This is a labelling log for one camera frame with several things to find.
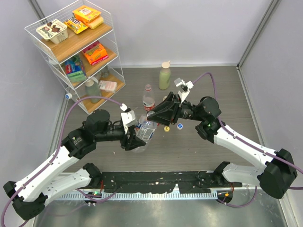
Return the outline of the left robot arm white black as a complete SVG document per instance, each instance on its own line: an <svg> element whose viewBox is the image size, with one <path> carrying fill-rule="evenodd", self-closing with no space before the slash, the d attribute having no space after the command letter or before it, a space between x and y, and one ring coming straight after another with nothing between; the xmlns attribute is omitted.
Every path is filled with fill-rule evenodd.
<svg viewBox="0 0 303 227"><path fill-rule="evenodd" d="M55 177L94 151L97 142L119 141L126 151L145 146L146 143L135 134L136 123L135 113L129 108L121 113L121 119L116 122L110 121L108 111L94 111L81 127L71 131L61 141L59 148L37 169L18 182L4 184L3 189L10 197L15 212L28 221L69 191L82 187L97 188L102 181L102 173L92 163L85 164L71 176L57 181Z"/></svg>

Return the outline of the clear bottle blue white label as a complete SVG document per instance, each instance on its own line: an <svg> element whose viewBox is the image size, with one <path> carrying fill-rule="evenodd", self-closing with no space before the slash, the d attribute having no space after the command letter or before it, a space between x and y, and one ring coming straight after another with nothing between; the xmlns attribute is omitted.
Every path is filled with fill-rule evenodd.
<svg viewBox="0 0 303 227"><path fill-rule="evenodd" d="M156 122L148 121L147 117L154 114L154 111L149 111L146 114L142 114L138 124L135 128L136 136L144 141L146 144L141 147L137 147L132 150L134 153L141 153L144 152L149 144L149 141L151 140L152 136L154 135L158 124Z"/></svg>

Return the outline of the yellow bottle cap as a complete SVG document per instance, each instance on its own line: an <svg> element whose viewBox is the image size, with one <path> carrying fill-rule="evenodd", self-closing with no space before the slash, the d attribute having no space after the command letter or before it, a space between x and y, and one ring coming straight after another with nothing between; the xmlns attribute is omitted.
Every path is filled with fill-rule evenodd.
<svg viewBox="0 0 303 227"><path fill-rule="evenodd" d="M169 126L165 126L165 127L164 127L164 131L165 131L165 132L169 132L169 131L170 131L170 127L169 127Z"/></svg>

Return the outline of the clear bottle red label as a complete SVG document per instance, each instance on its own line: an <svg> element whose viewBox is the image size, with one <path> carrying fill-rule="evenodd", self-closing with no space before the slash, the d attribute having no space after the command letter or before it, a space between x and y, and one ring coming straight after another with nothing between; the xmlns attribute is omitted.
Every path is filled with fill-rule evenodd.
<svg viewBox="0 0 303 227"><path fill-rule="evenodd" d="M147 84L143 92L143 106L146 111L155 107L154 92L150 84Z"/></svg>

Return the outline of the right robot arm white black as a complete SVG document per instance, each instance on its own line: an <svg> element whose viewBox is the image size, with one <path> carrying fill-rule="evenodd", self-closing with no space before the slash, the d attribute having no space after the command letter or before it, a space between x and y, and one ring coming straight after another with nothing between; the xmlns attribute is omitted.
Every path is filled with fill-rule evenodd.
<svg viewBox="0 0 303 227"><path fill-rule="evenodd" d="M220 121L220 114L218 102L210 96L194 105L170 92L151 110L147 119L164 126L176 124L178 119L198 121L195 129L202 139L227 148L251 163L251 166L239 166L222 162L215 169L216 185L224 187L229 182L251 184L269 196L281 199L297 177L291 153L285 149L266 148L249 140Z"/></svg>

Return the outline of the white blue bottle cap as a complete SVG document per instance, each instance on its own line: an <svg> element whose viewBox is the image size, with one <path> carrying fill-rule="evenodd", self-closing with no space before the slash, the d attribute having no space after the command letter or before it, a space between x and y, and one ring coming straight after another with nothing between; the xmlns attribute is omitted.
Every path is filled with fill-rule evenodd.
<svg viewBox="0 0 303 227"><path fill-rule="evenodd" d="M178 123L178 124L177 124L177 129L178 129L178 130L181 130L181 129L183 129L183 124L181 124L181 123Z"/></svg>

